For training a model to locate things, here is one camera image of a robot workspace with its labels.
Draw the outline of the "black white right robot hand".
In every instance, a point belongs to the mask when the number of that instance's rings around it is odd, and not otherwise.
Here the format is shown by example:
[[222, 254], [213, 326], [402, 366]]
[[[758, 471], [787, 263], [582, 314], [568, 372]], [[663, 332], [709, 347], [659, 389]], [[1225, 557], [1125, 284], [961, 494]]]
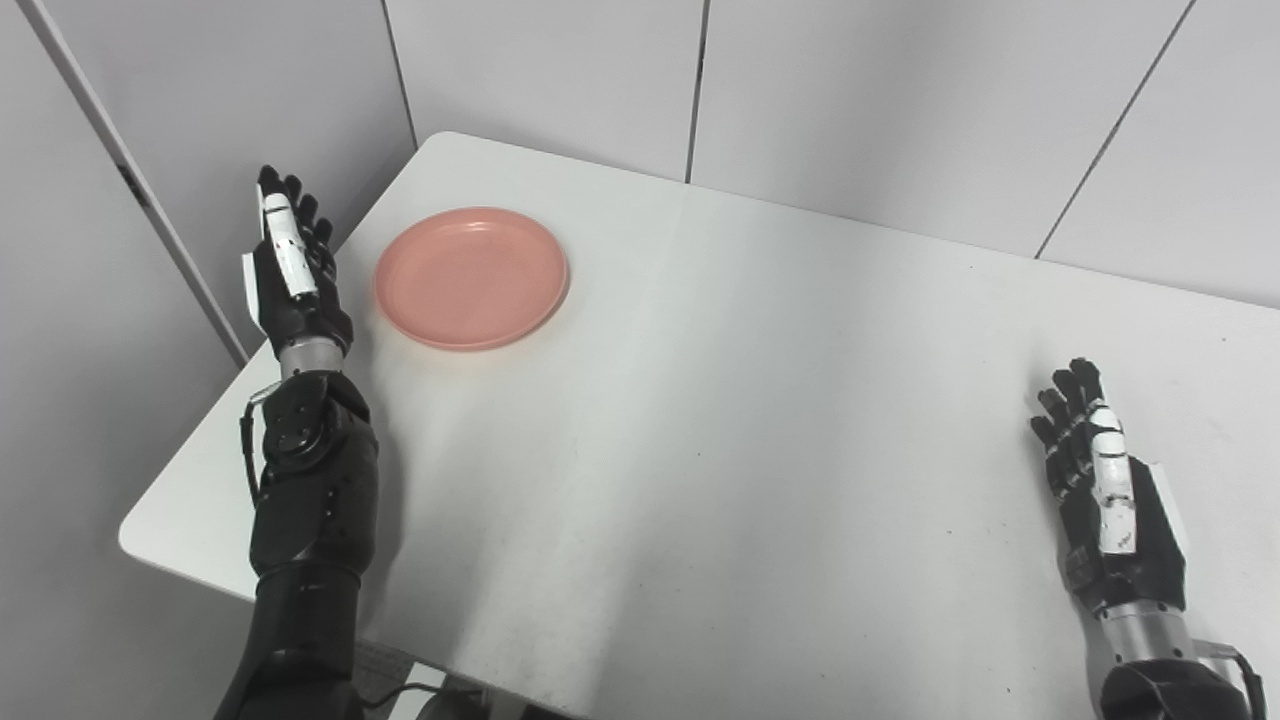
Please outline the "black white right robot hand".
[[1128, 448], [1100, 369], [1074, 357], [1051, 380], [1029, 427], [1068, 541], [1068, 588], [1094, 615], [1139, 601], [1184, 610], [1185, 555], [1153, 468]]

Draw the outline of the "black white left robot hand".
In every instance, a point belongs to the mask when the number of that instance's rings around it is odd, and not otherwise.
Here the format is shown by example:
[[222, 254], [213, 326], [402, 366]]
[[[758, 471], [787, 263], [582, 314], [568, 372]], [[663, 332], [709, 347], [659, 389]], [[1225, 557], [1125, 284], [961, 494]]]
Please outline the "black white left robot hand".
[[343, 359], [355, 324], [342, 307], [333, 224], [298, 177], [266, 164], [255, 182], [260, 241], [242, 256], [250, 314], [276, 359], [311, 341], [329, 343]]

